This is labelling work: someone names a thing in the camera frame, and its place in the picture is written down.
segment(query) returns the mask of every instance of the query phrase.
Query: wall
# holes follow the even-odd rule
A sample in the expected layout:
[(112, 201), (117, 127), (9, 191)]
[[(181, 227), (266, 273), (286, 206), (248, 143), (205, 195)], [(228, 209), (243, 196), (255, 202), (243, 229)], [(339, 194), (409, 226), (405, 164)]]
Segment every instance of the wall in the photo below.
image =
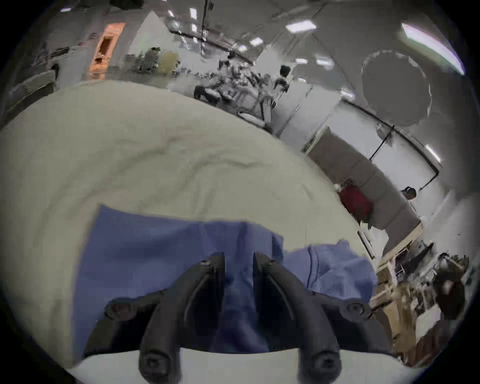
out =
[(295, 63), (282, 56), (281, 52), (272, 46), (266, 46), (262, 53), (255, 61), (254, 70), (257, 73), (269, 74), (273, 78), (280, 75), (280, 66), (288, 65), (291, 69), (295, 67)]
[(125, 23), (117, 45), (113, 50), (110, 66), (121, 66), (123, 58), (129, 52), (130, 46), (140, 30), (142, 23), (150, 12), (143, 9), (111, 11), (105, 17), (104, 28), (111, 23)]
[(174, 41), (174, 35), (165, 26), (164, 18), (151, 11), (143, 20), (137, 34), (128, 48), (129, 55), (147, 52), (151, 47), (160, 47), (161, 51), (176, 51), (180, 43)]
[(321, 127), (339, 100), (338, 92), (329, 91), (319, 85), (311, 85), (306, 96), (300, 99), (298, 110), (283, 130), (280, 139), (300, 151)]
[(438, 252), (476, 256), (480, 247), (480, 193), (460, 200), (440, 230), (431, 239)]

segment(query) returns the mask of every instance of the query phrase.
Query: ceiling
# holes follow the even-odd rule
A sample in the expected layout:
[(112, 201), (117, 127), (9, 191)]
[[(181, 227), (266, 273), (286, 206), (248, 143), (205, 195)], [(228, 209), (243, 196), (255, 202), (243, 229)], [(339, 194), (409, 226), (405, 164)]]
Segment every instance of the ceiling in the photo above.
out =
[[(476, 144), (471, 140), (472, 130), (478, 127), (479, 119), (468, 78), (439, 67), (431, 58), (420, 54), (401, 39), (401, 23), (409, 23), (449, 47), (444, 35), (424, 12), (419, 12), (408, 1), (399, 0), (213, 0), (213, 3), (214, 8), (206, 18), (209, 40), (227, 48), (245, 45), (248, 50), (243, 55), (253, 61), (266, 47), (275, 49), (286, 61), (306, 58), (309, 63), (297, 65), (293, 70), (295, 76), (327, 89), (349, 88), (356, 95), (355, 102), (373, 113), (376, 111), (369, 105), (363, 91), (362, 65), (366, 58), (383, 50), (411, 57), (426, 75), (431, 87), (432, 104), (427, 117), (419, 114), (423, 116), (422, 120), (405, 128), (422, 143), (430, 143), (442, 153), (445, 161), (441, 176), (445, 184), (460, 191), (469, 189), (467, 180), (472, 178), (475, 168), (469, 159), (475, 157), (476, 150)], [(193, 21), (190, 7), (197, 9), (200, 33), (204, 1), (145, 0), (144, 5), (158, 16), (168, 17), (168, 10), (171, 10), (181, 28), (188, 33), (191, 33)], [(285, 28), (291, 22), (305, 19), (312, 20), (316, 25), (313, 32), (294, 35)], [(252, 47), (249, 41), (257, 36), (264, 43)], [(333, 59), (334, 69), (329, 71), (316, 65), (315, 55)], [(381, 87), (381, 82), (376, 82), (376, 86)], [(407, 101), (410, 105), (415, 104), (411, 96)], [(385, 110), (393, 108), (389, 105), (383, 107)]]

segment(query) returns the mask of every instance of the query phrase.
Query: blue cloth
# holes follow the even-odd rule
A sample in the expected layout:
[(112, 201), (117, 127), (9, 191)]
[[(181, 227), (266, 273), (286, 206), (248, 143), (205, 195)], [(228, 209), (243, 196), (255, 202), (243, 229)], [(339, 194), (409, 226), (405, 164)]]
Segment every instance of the blue cloth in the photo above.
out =
[(370, 262), (346, 241), (284, 252), (281, 236), (245, 222), (198, 222), (100, 208), (79, 266), (73, 298), (73, 348), (80, 358), (103, 308), (113, 298), (168, 288), (193, 264), (225, 255), (225, 295), (212, 352), (267, 352), (256, 329), (252, 262), (263, 252), (310, 290), (339, 299), (369, 300), (377, 284)]

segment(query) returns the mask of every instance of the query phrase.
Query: person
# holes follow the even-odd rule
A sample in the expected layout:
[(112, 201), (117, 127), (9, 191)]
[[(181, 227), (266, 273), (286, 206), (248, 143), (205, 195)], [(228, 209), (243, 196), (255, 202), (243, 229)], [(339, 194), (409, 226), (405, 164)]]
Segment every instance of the person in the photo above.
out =
[(407, 200), (413, 200), (417, 197), (417, 191), (415, 190), (415, 188), (412, 187), (406, 187), (400, 192), (402, 193), (402, 195), (405, 196)]

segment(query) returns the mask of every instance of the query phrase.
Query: wrinkled fabric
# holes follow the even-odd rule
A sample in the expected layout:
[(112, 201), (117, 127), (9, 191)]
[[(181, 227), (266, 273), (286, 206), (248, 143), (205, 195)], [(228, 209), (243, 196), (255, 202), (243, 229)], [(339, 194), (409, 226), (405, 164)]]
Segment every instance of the wrinkled fabric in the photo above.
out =
[(267, 352), (257, 331), (253, 254), (263, 252), (293, 272), (306, 288), (339, 299), (369, 300), (377, 283), (368, 260), (339, 241), (285, 252), (283, 238), (246, 222), (185, 221), (120, 212), (102, 206), (85, 247), (73, 299), (77, 359), (106, 304), (168, 288), (193, 264), (225, 255), (225, 294), (212, 352)]

